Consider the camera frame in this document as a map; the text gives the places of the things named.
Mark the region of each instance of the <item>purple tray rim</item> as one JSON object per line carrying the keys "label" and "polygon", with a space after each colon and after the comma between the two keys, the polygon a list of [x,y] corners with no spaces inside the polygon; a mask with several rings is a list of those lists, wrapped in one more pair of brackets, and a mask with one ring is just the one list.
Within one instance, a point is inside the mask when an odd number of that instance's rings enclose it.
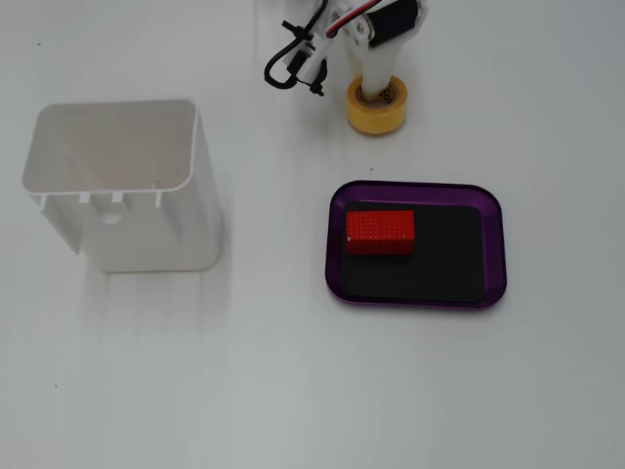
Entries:
{"label": "purple tray rim", "polygon": [[[418,189],[418,190],[431,190],[440,196],[440,190],[455,190],[454,196],[445,198],[446,202],[441,203],[439,200],[437,203],[426,203],[431,205],[449,205],[449,206],[473,206],[476,208],[482,218],[482,242],[483,242],[483,256],[484,256],[484,286],[486,293],[484,297],[477,302],[450,302],[450,301],[426,301],[419,299],[403,299],[403,298],[380,298],[380,297],[364,297],[353,296],[344,293],[341,290],[340,285],[340,272],[341,272],[341,249],[342,249],[342,236],[345,229],[345,207],[348,203],[354,201],[367,201],[367,202],[392,202],[392,203],[409,203],[409,204],[424,204],[422,201],[415,200],[398,200],[393,198],[388,200],[387,198],[373,198],[367,196],[358,196],[356,198],[345,197],[346,200],[342,200],[343,206],[337,202],[337,199],[344,195],[344,192],[353,188],[360,191],[368,192],[374,189],[386,188],[389,191],[400,191],[402,189]],[[484,197],[481,203],[477,203],[475,200],[473,203],[462,203],[462,197],[459,197],[458,192],[474,192]],[[488,200],[492,203],[492,207],[488,207],[491,211],[490,217],[484,215],[484,202]],[[508,286],[507,268],[506,268],[506,254],[504,244],[504,230],[503,230],[503,211],[501,204],[497,197],[495,197],[490,191],[475,185],[467,184],[445,184],[445,183],[421,183],[421,182],[388,182],[388,181],[351,181],[342,185],[334,192],[330,201],[330,213],[328,221],[328,235],[327,235],[327,248],[326,248],[326,261],[325,261],[325,279],[328,288],[339,299],[351,305],[359,306],[399,306],[399,307],[426,307],[437,309],[461,309],[461,310],[473,310],[480,311],[495,305],[504,295]]]}

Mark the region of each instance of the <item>black mat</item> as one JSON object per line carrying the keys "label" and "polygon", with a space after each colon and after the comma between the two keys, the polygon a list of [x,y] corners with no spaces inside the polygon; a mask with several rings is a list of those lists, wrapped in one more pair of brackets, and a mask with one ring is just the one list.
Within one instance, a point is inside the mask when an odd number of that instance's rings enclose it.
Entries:
{"label": "black mat", "polygon": [[485,296],[481,215],[473,207],[353,202],[347,211],[413,210],[410,256],[348,256],[341,289],[354,296],[477,302]]}

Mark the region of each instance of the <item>white plastic part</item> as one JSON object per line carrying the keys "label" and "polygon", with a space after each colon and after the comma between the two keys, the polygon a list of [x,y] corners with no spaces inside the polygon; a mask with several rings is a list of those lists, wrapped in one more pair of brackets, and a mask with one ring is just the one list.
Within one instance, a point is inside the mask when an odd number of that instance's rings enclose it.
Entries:
{"label": "white plastic part", "polygon": [[46,107],[23,186],[104,272],[200,271],[219,258],[222,215],[189,101]]}
{"label": "white plastic part", "polygon": [[302,68],[297,74],[298,79],[300,79],[304,83],[314,82],[316,76],[319,73],[321,62],[327,59],[328,49],[332,46],[334,40],[326,37],[321,37],[315,33],[313,42],[314,44],[316,44],[316,49],[311,57],[304,62],[304,65],[302,65]]}
{"label": "white plastic part", "polygon": [[[387,7],[395,0],[384,0],[371,12]],[[369,47],[371,34],[367,21],[359,18],[343,27],[345,43],[348,49],[350,64],[354,76],[362,75],[362,96],[365,100],[373,100],[391,82],[393,69],[401,47],[417,35],[428,14],[428,1],[418,0],[419,16],[415,27],[398,37],[376,47]]]}

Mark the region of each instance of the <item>red wire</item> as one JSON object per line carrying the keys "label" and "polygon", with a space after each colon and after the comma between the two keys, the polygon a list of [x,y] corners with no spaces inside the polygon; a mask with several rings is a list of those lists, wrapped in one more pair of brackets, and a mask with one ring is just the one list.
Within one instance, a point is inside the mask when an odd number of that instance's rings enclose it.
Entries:
{"label": "red wire", "polygon": [[336,36],[336,33],[339,32],[339,29],[341,29],[343,26],[345,26],[348,22],[350,22],[354,18],[359,17],[360,15],[365,13],[367,10],[370,10],[371,8],[375,7],[381,1],[382,0],[370,0],[369,2],[365,3],[361,7],[358,7],[355,10],[352,10],[346,17],[343,18],[341,22],[337,22],[332,27],[330,27],[330,29],[328,29],[325,32],[325,36],[326,37]]}

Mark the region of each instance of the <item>white table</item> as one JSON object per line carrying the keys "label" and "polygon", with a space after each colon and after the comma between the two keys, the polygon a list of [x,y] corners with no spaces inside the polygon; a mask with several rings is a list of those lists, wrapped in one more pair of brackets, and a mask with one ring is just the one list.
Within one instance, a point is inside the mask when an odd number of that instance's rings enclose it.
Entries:
{"label": "white table", "polygon": [[[0,6],[0,467],[625,466],[625,3],[448,0],[407,47],[409,121],[371,139],[264,62],[305,0]],[[228,225],[204,274],[75,258],[22,193],[52,102],[191,97]],[[483,186],[509,287],[485,314],[347,307],[330,197]]]}

